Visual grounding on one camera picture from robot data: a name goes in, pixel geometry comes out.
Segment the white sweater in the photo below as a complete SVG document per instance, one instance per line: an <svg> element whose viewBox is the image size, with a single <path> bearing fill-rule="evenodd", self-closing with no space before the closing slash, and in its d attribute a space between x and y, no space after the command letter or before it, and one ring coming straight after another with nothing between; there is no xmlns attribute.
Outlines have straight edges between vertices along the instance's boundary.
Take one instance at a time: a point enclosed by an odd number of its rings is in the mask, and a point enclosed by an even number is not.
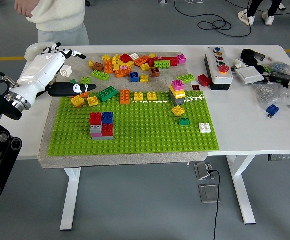
<svg viewBox="0 0 290 240"><path fill-rule="evenodd" d="M73 29L84 22L85 0L40 0L27 20L45 32Z"/></svg>

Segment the black pants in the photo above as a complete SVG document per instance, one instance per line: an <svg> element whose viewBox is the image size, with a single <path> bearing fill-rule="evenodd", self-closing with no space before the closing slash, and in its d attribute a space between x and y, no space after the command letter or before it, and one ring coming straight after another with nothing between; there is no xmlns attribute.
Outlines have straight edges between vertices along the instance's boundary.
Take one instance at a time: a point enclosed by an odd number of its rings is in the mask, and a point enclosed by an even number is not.
<svg viewBox="0 0 290 240"><path fill-rule="evenodd" d="M263 0L252 0L250 7L247 11L247 17L253 17L255 15L256 10L258 9L262 1ZM273 0L273 2L271 3L271 7L268 9L268 16L273 16L275 14L281 2L282 0Z"/></svg>

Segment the white table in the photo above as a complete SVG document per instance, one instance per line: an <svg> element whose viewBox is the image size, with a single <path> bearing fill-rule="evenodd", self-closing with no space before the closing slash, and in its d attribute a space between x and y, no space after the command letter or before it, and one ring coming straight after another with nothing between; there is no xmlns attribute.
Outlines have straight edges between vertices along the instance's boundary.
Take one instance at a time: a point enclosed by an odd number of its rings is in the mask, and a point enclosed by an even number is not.
<svg viewBox="0 0 290 240"><path fill-rule="evenodd" d="M223 47L229 63L239 58L243 49L251 49L290 65L284 50L276 45L75 46L69 49L83 54L182 52L187 59L188 72L197 77L206 74L204 56L207 47ZM281 108L273 118L267 118L268 114L257 102L252 87L243 84L235 75L228 91L211 91L208 87L200 89L205 94L219 145L218 151L208 152L208 155L227 156L244 223L255 224L241 174L255 155L290 154L290 109ZM44 94L28 112L23 112L20 121L2 117L0 124L23 141L18 159L38 159L50 103L51 97ZM64 208L69 220L63 219L62 224L66 225L61 227L63 230L71 229L80 169L67 168L65 171L69 176L65 205L71 207Z"/></svg>

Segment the green baseplate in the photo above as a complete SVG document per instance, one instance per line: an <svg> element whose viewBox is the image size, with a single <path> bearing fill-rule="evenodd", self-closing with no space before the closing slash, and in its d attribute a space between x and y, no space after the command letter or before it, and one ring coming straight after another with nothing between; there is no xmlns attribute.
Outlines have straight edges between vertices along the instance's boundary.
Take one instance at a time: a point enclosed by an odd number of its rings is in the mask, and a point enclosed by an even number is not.
<svg viewBox="0 0 290 240"><path fill-rule="evenodd" d="M156 92L157 101L120 104L118 93L112 99L89 107L87 101L75 108L68 97L60 100L48 150L49 156L111 155L216 151L219 149L208 107L202 91L187 91L175 116L168 92ZM89 132L91 112L114 113L114 140L92 140ZM179 126L179 118L189 118L189 126ZM199 123L209 123L211 132L200 133Z"/></svg>

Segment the person's hand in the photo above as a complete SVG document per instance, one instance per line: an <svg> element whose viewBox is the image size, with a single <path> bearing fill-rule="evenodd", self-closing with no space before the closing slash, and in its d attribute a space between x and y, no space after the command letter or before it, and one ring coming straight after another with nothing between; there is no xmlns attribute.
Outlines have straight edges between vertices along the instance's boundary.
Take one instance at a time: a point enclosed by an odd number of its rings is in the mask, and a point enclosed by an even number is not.
<svg viewBox="0 0 290 240"><path fill-rule="evenodd" d="M25 17L31 18L31 12L37 7L40 0L15 0L15 10Z"/></svg>

